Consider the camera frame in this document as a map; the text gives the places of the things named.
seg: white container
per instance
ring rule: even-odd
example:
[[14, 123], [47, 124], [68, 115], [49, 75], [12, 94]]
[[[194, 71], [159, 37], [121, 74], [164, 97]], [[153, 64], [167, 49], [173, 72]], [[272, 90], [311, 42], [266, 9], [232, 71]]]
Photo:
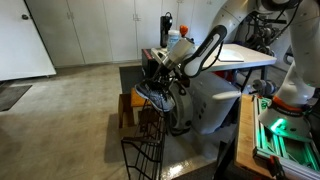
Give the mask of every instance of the white container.
[[168, 43], [167, 43], [167, 51], [170, 52], [173, 46], [179, 41], [180, 32], [178, 30], [169, 30], [168, 32]]
[[199, 134], [219, 128], [241, 92], [228, 81], [211, 72], [190, 79], [188, 89], [193, 102], [192, 127]]

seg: plastic bottle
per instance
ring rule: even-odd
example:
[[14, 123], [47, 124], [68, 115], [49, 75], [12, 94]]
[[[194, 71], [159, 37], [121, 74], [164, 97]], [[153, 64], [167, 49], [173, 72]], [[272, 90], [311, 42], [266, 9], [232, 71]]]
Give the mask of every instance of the plastic bottle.
[[169, 30], [168, 35], [167, 51], [170, 52], [173, 46], [179, 41], [180, 32], [178, 30]]

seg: green light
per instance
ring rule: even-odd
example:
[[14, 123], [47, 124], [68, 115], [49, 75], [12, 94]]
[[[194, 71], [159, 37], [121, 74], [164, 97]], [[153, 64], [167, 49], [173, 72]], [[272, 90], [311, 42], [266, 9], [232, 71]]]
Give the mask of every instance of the green light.
[[272, 126], [271, 126], [271, 130], [273, 131], [273, 132], [275, 132], [276, 131], [276, 129], [277, 129], [277, 127], [282, 123], [284, 121], [284, 119], [278, 119]]

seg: concrete floor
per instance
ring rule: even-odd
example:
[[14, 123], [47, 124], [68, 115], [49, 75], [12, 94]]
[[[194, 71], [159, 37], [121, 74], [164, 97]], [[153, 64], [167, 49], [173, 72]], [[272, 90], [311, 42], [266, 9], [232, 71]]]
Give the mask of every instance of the concrete floor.
[[[51, 78], [5, 84], [32, 87], [0, 112], [0, 179], [127, 179], [117, 111], [119, 67], [131, 65], [137, 63], [57, 69]], [[234, 128], [168, 136], [162, 178], [214, 162]]]

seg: shoe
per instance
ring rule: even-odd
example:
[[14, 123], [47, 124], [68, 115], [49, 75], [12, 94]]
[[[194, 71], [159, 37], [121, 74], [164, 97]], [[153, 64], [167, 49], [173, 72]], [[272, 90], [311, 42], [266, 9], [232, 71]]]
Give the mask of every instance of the shoe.
[[169, 112], [175, 106], [173, 98], [168, 93], [165, 93], [163, 85], [159, 82], [146, 79], [136, 84], [134, 88], [139, 96], [149, 99], [158, 111]]

